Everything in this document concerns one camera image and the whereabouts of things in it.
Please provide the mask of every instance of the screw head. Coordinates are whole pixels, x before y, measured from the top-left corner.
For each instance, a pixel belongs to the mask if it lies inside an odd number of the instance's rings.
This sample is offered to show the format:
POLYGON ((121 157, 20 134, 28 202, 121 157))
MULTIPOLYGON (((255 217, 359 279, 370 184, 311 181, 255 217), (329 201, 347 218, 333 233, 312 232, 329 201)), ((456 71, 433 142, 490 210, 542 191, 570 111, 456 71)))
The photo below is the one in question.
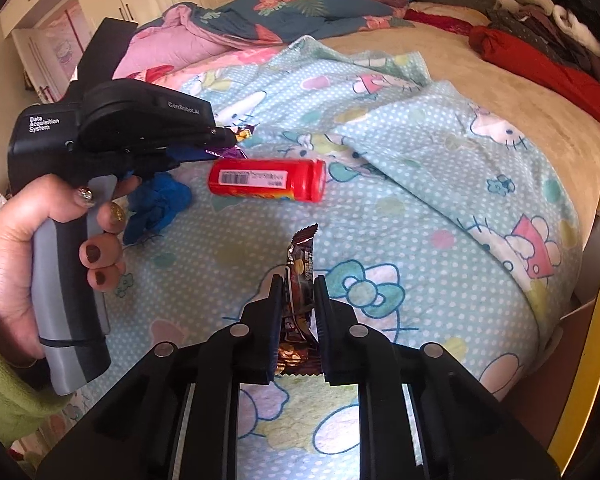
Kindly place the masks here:
POLYGON ((173 354, 173 350, 173 344, 164 342, 155 346, 154 354, 156 354, 158 357, 167 357, 173 354))
POLYGON ((353 337, 366 337, 369 335, 369 329, 364 325, 351 325, 349 327, 349 333, 353 337))
POLYGON ((249 327, 244 323, 236 323, 229 329, 229 333, 234 337, 244 337, 249 333, 249 327))
POLYGON ((424 347, 424 353, 429 357, 437 359, 443 353, 442 346, 437 343, 428 343, 424 347))

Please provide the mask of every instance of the light blue polka dot sheet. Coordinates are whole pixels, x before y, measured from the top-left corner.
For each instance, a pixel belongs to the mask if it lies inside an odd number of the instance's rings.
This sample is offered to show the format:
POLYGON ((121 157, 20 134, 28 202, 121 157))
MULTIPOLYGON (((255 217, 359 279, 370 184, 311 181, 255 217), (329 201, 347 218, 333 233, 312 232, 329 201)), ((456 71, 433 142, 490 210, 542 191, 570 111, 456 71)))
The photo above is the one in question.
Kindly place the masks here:
MULTIPOLYGON (((577 216, 544 155, 515 126, 432 81, 418 53, 343 56, 305 37, 262 65, 181 91, 222 124, 256 124, 251 158, 321 158, 319 204, 213 196, 210 163, 176 171, 194 205, 125 250, 108 298, 112 365, 99 398, 152 344, 206 340, 266 295, 298 229, 332 298, 391 341, 442 343, 498 398, 547 341, 576 279, 577 216)), ((240 392, 245 480, 357 479, 354 386, 283 376, 240 392)))

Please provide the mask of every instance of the pile of clothes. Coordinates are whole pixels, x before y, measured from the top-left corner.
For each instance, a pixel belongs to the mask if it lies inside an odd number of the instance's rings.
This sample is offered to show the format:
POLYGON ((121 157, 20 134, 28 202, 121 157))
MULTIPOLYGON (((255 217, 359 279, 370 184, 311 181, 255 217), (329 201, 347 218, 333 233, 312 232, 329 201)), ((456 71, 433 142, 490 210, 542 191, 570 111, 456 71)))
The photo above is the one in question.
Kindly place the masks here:
POLYGON ((483 59, 550 88, 600 122, 600 16, 589 0, 497 0, 470 44, 483 59))

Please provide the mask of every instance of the label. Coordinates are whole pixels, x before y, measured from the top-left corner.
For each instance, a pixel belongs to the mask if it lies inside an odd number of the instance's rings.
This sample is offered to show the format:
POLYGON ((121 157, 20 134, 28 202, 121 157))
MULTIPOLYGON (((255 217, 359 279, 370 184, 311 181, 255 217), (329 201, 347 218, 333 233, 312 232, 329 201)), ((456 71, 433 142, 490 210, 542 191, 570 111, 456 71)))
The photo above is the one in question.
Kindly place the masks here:
POLYGON ((279 170, 220 170, 218 184, 285 189, 286 174, 286 171, 279 170))
POLYGON ((198 110, 197 108, 191 108, 178 103, 172 103, 171 101, 167 101, 167 104, 169 108, 174 108, 175 110, 180 110, 181 112, 188 112, 189 114, 200 115, 200 110, 198 110))
POLYGON ((42 116, 33 116, 29 118, 29 133, 34 134, 35 132, 41 132, 43 130, 50 130, 54 124, 60 124, 59 119, 48 118, 45 119, 42 116))

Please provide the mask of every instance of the gripper handle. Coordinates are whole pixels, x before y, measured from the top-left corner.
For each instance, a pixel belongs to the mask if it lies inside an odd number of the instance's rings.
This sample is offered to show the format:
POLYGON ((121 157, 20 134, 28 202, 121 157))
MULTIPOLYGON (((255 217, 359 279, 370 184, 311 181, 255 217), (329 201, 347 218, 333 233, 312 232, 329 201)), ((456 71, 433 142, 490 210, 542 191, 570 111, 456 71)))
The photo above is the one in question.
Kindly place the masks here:
POLYGON ((47 219, 33 237, 31 300, 58 395, 72 394, 111 364, 104 295, 89 286, 78 249, 103 232, 96 216, 112 199, 117 181, 114 175, 92 178, 88 186, 95 206, 71 222, 47 219))

